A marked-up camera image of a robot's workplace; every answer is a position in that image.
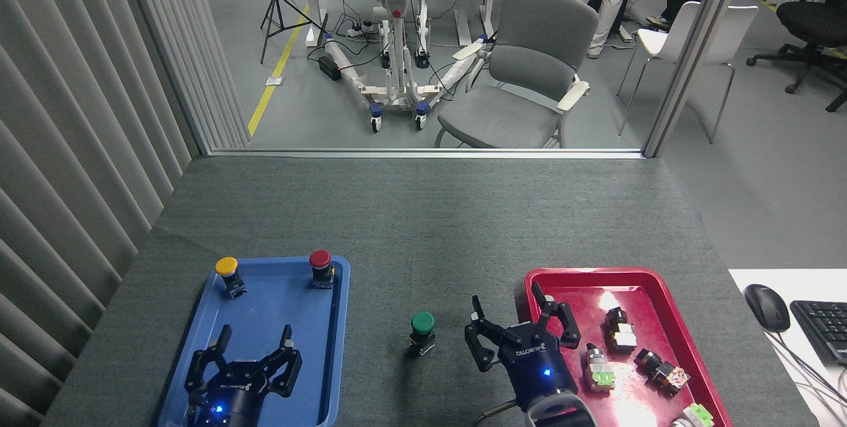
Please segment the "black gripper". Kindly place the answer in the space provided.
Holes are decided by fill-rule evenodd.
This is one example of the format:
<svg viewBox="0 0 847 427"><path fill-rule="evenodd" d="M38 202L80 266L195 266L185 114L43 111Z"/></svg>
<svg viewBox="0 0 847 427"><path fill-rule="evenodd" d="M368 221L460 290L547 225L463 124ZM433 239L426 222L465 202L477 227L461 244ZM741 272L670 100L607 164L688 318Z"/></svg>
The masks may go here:
<svg viewBox="0 0 847 427"><path fill-rule="evenodd" d="M225 324L218 339L191 358L184 384L190 426L257 426L267 393L288 398L294 390L302 356L294 348L290 324L283 328L279 347L260 361L227 363L224 352L231 332ZM209 363L215 363L220 372L204 381Z"/></svg>
<svg viewBox="0 0 847 427"><path fill-rule="evenodd" d="M502 363L508 373L517 405L525 412L533 403L557 392L578 393L578 388L560 353L564 348L575 350L581 334L568 303L555 301L542 291L537 281L531 285L533 297L541 309L539 320L503 328L485 318L478 295L472 296L471 322L464 328L464 340L480 372L487 372ZM551 316L559 319L562 336L547 330ZM506 342L506 330L521 338L521 345ZM479 336L499 347L498 352L484 348Z"/></svg>

